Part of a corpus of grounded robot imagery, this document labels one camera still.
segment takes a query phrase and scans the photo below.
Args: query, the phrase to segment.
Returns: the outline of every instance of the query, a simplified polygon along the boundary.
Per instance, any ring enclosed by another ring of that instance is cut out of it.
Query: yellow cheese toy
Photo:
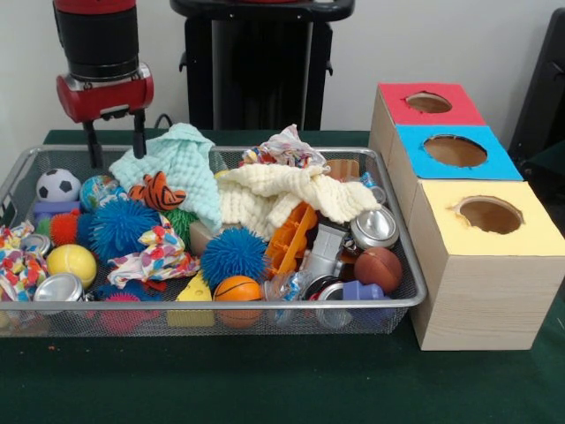
[[[212,293],[202,271],[177,296],[177,302],[211,302]],[[167,311],[169,327],[214,327],[213,311]]]

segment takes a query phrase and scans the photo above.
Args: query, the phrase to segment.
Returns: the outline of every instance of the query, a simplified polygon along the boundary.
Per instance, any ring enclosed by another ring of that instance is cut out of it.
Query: red box top
[[[379,84],[396,125],[486,125],[459,84]]]

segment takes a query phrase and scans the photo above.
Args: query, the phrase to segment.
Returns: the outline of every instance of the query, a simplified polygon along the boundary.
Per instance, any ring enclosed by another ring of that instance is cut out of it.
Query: green tablecloth
[[[254,144],[271,132],[208,132]],[[104,142],[127,144],[127,132]],[[49,143],[81,142],[52,132]],[[364,146],[366,132],[309,132]],[[565,422],[565,303],[529,352],[421,352],[390,336],[0,340],[5,422]]]

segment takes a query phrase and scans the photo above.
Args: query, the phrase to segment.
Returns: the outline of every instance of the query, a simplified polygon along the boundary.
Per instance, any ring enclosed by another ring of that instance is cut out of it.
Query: small soccer ball
[[[35,190],[40,201],[76,201],[80,181],[68,170],[48,170],[37,180]]]

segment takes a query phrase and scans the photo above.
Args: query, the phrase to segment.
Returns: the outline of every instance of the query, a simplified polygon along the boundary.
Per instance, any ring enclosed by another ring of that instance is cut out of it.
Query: black stand
[[[191,123],[319,130],[326,72],[332,73],[328,22],[349,17],[354,3],[170,0],[187,17],[180,69],[186,66]]]

